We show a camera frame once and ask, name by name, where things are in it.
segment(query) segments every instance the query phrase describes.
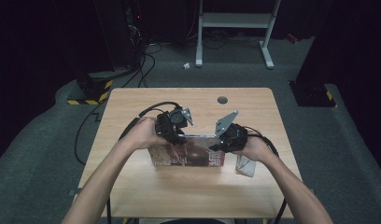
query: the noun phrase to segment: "black wire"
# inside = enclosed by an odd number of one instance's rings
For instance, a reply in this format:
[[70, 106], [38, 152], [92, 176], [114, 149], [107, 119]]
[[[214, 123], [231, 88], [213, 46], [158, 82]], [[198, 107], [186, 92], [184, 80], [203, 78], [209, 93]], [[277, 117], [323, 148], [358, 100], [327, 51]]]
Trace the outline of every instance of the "black wire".
[[[138, 71], [124, 84], [122, 85], [121, 87], [124, 88], [125, 86], [127, 86], [127, 84], [129, 84], [130, 81], [132, 81], [132, 79], [139, 73], [141, 67], [139, 67]], [[80, 135], [80, 131], [83, 127], [83, 125], [85, 124], [86, 120], [91, 116], [91, 115], [96, 115], [96, 118], [94, 121], [101, 121], [101, 119], [99, 119], [99, 116], [100, 116], [100, 113], [95, 113], [95, 111], [103, 104], [105, 104], [107, 102], [107, 99], [102, 102], [101, 104], [99, 104], [97, 107], [95, 107], [87, 116], [86, 118], [82, 121], [82, 123], [80, 124], [79, 128], [78, 128], [78, 132], [77, 132], [77, 135], [75, 137], [75, 144], [74, 144], [74, 154], [75, 154], [75, 158], [77, 159], [77, 161], [82, 164], [82, 165], [86, 165], [86, 162], [81, 160], [79, 155], [78, 155], [78, 139], [79, 139], [79, 135]]]
[[151, 110], [154, 110], [156, 109], [156, 107], [158, 106], [161, 106], [161, 105], [174, 105], [176, 108], [180, 108], [181, 106], [179, 104], [177, 104], [176, 102], [170, 102], [170, 101], [167, 101], [167, 102], [161, 102], [161, 103], [158, 103], [156, 105], [152, 105], [150, 107], [148, 107], [147, 109], [145, 109], [144, 111], [142, 111], [141, 113], [138, 114], [137, 117], [135, 117], [129, 125], [127, 125], [127, 127], [124, 129], [123, 133], [120, 135], [120, 138], [119, 140], [124, 137], [134, 126], [135, 124], [142, 118], [144, 117], [149, 111]]
[[142, 71], [142, 68], [144, 67], [144, 64], [145, 64], [145, 60], [146, 60], [146, 56], [145, 56], [145, 53], [143, 54], [143, 61], [142, 61], [142, 63], [141, 63], [141, 68], [140, 68], [140, 72], [141, 72], [141, 79], [140, 79], [140, 81], [138, 82], [138, 88], [140, 88], [140, 86], [141, 86], [141, 82], [143, 82], [144, 83], [144, 87], [146, 87], [147, 86], [147, 82], [144, 80], [144, 72]]
[[156, 64], [156, 60], [155, 58], [152, 56], [152, 55], [149, 55], [149, 54], [145, 54], [145, 56], [149, 56], [149, 58], [151, 58], [153, 60], [153, 64], [152, 66], [149, 68], [149, 70], [143, 74], [143, 76], [141, 77], [141, 80], [138, 82], [138, 87], [141, 86], [141, 82], [145, 82], [145, 78], [147, 77], [147, 75], [149, 74], [149, 72], [152, 70], [153, 67], [155, 67], [155, 64]]
[[216, 47], [216, 48], [208, 47], [208, 46], [205, 44], [205, 42], [203, 42], [203, 47], [205, 47], [205, 48], [207, 48], [207, 49], [221, 49], [221, 48], [223, 48], [223, 47], [228, 43], [228, 39], [227, 39], [227, 38], [225, 38], [224, 40], [225, 40], [225, 42], [223, 42], [223, 44], [222, 44], [221, 46], [219, 46], [219, 47]]
[[160, 110], [160, 109], [158, 109], [158, 108], [153, 108], [153, 109], [151, 109], [151, 110], [158, 110], [158, 111], [161, 111], [162, 113], [164, 113], [164, 111], [162, 111], [162, 110]]
[[154, 45], [159, 45], [160, 48], [158, 50], [156, 50], [156, 51], [146, 52], [146, 54], [154, 54], [154, 53], [157, 53], [157, 52], [159, 52], [159, 51], [161, 51], [163, 49], [163, 44], [161, 44], [161, 43], [150, 44], [150, 45], [147, 46], [147, 48], [149, 48], [150, 46], [154, 46]]
[[184, 48], [186, 49], [190, 49], [190, 48], [194, 48], [197, 46], [197, 39], [190, 39], [189, 41], [187, 41], [186, 43], [186, 46]]
[[94, 78], [93, 80], [95, 80], [95, 81], [108, 81], [108, 80], [113, 80], [113, 79], [116, 79], [116, 78], [119, 78], [119, 77], [126, 77], [126, 76], [129, 76], [131, 73], [133, 73], [137, 69], [138, 69], [138, 66], [133, 67], [129, 71], [125, 71], [125, 72], [119, 73], [119, 74], [117, 74], [117, 75], [115, 75], [113, 77], [97, 77], [97, 78]]
[[250, 40], [252, 37], [250, 36], [248, 39], [246, 40], [233, 40], [233, 39], [228, 39], [228, 42], [229, 43], [252, 43], [252, 42], [255, 42], [255, 41], [258, 41], [258, 40], [261, 40], [260, 37], [257, 37], [253, 40]]
[[195, 26], [194, 24], [196, 23], [196, 15], [197, 15], [198, 13], [197, 13], [197, 2], [196, 2], [196, 0], [194, 0], [194, 13], [193, 13], [193, 20], [192, 20], [192, 23], [191, 23], [191, 27], [190, 27], [190, 30], [188, 31], [188, 34], [187, 34], [187, 38], [188, 38], [188, 36], [190, 36], [190, 34], [191, 34], [191, 31], [193, 30], [193, 27], [197, 27], [197, 26]]
[[105, 104], [107, 102], [107, 100], [105, 100], [104, 102], [102, 102], [101, 104], [99, 104], [98, 106], [96, 106], [89, 114], [88, 116], [86, 116], [86, 118], [82, 121], [82, 123], [80, 124], [79, 128], [78, 128], [78, 132], [77, 132], [77, 135], [75, 136], [75, 144], [74, 144], [74, 153], [75, 153], [75, 157], [77, 158], [77, 161], [82, 164], [82, 165], [86, 165], [86, 162], [82, 161], [80, 158], [79, 158], [79, 155], [78, 155], [78, 139], [79, 139], [79, 134], [80, 134], [80, 130], [82, 129], [83, 125], [85, 124], [86, 120], [92, 115], [92, 114], [97, 114], [99, 115], [99, 113], [94, 113], [94, 111], [96, 111], [101, 105]]
[[108, 196], [108, 201], [106, 201], [106, 221], [107, 224], [112, 223], [112, 216], [111, 216], [111, 197]]
[[[273, 145], [272, 141], [270, 141], [267, 137], [263, 136], [260, 132], [258, 132], [257, 130], [255, 130], [253, 128], [250, 128], [247, 126], [244, 126], [244, 128], [250, 129], [250, 130], [258, 133], [258, 134], [252, 133], [252, 134], [249, 134], [248, 136], [259, 137], [260, 139], [262, 139], [263, 142], [266, 143], [266, 145], [273, 151], [273, 153], [275, 153], [275, 155], [277, 157], [279, 157], [278, 151], [275, 148], [275, 145]], [[286, 206], [287, 206], [287, 201], [284, 198], [283, 203], [281, 204], [280, 210], [278, 211], [277, 216], [275, 217], [275, 224], [278, 224], [278, 222], [280, 221], [281, 217], [283, 216], [284, 209], [286, 208]]]

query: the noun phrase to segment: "black curtain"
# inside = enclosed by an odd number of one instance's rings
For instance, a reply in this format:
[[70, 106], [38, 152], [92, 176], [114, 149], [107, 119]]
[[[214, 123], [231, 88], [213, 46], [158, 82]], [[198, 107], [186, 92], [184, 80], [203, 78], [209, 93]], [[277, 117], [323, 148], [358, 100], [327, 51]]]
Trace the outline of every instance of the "black curtain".
[[315, 36], [327, 14], [332, 0], [282, 0], [272, 38], [291, 34], [301, 39]]
[[0, 1], [0, 157], [75, 79], [51, 27], [52, 1]]
[[297, 82], [338, 87], [381, 167], [381, 0], [333, 1]]

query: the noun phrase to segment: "black speaker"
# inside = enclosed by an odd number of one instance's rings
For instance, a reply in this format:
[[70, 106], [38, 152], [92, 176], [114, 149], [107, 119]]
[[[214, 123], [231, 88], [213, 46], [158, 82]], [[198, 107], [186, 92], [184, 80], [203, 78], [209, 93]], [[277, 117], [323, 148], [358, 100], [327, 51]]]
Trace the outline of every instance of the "black speaker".
[[148, 37], [157, 41], [185, 45], [189, 29], [187, 26], [186, 0], [135, 1], [140, 6], [143, 30], [148, 34]]
[[55, 6], [74, 57], [84, 72], [135, 67], [126, 1], [55, 0]]

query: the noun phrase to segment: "dark background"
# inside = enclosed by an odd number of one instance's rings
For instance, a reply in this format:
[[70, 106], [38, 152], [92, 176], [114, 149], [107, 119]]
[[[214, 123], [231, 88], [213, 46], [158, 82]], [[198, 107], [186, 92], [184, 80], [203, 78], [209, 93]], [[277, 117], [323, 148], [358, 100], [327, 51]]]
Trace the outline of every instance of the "dark background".
[[[162, 7], [166, 6], [168, 13], [176, 12], [167, 7], [173, 1], [176, 0], [163, 1]], [[71, 7], [71, 1], [56, 2]], [[56, 2], [0, 2], [0, 156], [30, 120], [54, 105], [55, 92], [76, 78], [53, 25], [57, 20]], [[306, 76], [312, 82], [338, 86], [364, 141], [381, 166], [381, 1], [331, 2], [282, 1], [272, 38], [283, 39], [287, 34], [300, 40], [316, 37], [303, 65], [309, 67]], [[186, 9], [187, 17], [181, 18], [189, 28], [194, 1], [181, 3], [178, 12]], [[251, 6], [269, 11], [272, 3], [219, 0], [215, 5], [214, 1], [205, 1], [205, 9], [215, 11], [249, 12]], [[84, 23], [93, 21], [98, 21], [96, 15], [86, 17]], [[179, 28], [168, 30], [173, 32], [166, 32], [168, 38], [176, 32], [185, 34]], [[82, 66], [88, 69], [88, 63]]]

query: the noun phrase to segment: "hand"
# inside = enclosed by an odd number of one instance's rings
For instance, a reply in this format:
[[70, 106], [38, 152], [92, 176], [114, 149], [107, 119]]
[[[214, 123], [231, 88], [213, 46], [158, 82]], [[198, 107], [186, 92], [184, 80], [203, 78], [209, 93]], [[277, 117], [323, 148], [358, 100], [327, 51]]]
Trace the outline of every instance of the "hand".
[[141, 118], [120, 141], [126, 141], [126, 145], [132, 146], [134, 150], [168, 144], [156, 134], [155, 123], [156, 119]]
[[[259, 134], [255, 132], [248, 132], [248, 134]], [[235, 151], [233, 154], [243, 155], [252, 161], [265, 162], [268, 156], [274, 155], [272, 150], [263, 142], [259, 137], [250, 136], [247, 139], [246, 146], [241, 151]]]

